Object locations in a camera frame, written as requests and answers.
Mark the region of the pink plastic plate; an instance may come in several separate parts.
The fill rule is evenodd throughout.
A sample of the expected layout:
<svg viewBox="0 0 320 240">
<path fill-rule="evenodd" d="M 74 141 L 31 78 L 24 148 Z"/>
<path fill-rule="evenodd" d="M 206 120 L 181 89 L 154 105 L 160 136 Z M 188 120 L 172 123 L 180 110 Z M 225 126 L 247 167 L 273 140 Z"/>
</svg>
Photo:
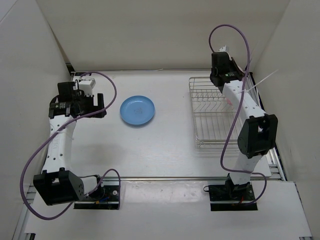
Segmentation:
<svg viewBox="0 0 320 240">
<path fill-rule="evenodd" d="M 230 106 L 233 106 L 232 102 L 231 102 L 228 98 L 226 98 L 226 102 L 227 102 Z"/>
</svg>

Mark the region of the blue plastic plate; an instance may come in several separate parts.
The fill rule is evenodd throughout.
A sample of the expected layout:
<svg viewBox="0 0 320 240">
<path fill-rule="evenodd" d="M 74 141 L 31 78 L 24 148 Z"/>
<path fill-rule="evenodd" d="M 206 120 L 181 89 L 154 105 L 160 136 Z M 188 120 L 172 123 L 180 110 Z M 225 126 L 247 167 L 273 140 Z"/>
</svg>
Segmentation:
<svg viewBox="0 0 320 240">
<path fill-rule="evenodd" d="M 146 96 L 134 95 L 126 100 L 119 109 L 121 119 L 129 126 L 142 127 L 155 116 L 156 108 L 152 100 Z"/>
</svg>

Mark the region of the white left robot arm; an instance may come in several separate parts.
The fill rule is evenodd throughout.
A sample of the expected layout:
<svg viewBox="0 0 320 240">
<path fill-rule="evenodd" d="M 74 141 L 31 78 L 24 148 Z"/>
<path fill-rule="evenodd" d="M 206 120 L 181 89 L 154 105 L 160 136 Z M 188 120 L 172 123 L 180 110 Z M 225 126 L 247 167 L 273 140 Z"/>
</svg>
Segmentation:
<svg viewBox="0 0 320 240">
<path fill-rule="evenodd" d="M 58 95 L 49 104 L 50 133 L 57 135 L 50 141 L 40 174 L 33 177 L 33 185 L 48 206 L 82 201 L 89 196 L 100 200 L 105 188 L 99 175 L 79 177 L 71 171 L 71 152 L 75 118 L 104 108 L 103 94 L 94 104 L 94 78 L 79 82 L 58 83 Z"/>
</svg>

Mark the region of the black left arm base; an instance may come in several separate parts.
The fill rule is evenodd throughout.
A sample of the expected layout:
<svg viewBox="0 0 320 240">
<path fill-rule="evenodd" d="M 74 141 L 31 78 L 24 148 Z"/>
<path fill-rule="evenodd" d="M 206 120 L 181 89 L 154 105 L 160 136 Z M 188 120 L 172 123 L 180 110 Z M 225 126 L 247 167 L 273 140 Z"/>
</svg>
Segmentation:
<svg viewBox="0 0 320 240">
<path fill-rule="evenodd" d="M 119 210 L 121 188 L 118 181 L 103 181 L 100 192 L 75 202 L 75 210 Z"/>
</svg>

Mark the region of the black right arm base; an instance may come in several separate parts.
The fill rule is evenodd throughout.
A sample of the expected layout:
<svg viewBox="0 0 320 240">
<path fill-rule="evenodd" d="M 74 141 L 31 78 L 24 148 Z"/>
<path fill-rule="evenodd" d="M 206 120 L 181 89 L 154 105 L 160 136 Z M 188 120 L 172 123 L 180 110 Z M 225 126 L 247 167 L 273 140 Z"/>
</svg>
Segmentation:
<svg viewBox="0 0 320 240">
<path fill-rule="evenodd" d="M 229 193 L 225 185 L 206 185 L 203 191 L 209 194 L 210 210 L 212 212 L 237 212 L 237 211 L 257 211 L 253 187 L 249 187 L 239 193 Z"/>
</svg>

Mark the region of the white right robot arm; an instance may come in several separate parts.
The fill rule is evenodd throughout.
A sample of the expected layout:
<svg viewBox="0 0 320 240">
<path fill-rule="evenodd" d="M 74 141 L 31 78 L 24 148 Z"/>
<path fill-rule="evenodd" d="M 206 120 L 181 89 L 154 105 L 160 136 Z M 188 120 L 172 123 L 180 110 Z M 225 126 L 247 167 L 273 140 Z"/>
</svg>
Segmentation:
<svg viewBox="0 0 320 240">
<path fill-rule="evenodd" d="M 278 118 L 267 114 L 244 89 L 245 74 L 235 60 L 225 51 L 211 54 L 210 80 L 236 109 L 235 119 L 241 119 L 242 127 L 237 137 L 239 156 L 229 170 L 232 183 L 224 193 L 230 200 L 238 199 L 250 182 L 257 163 L 276 144 Z"/>
</svg>

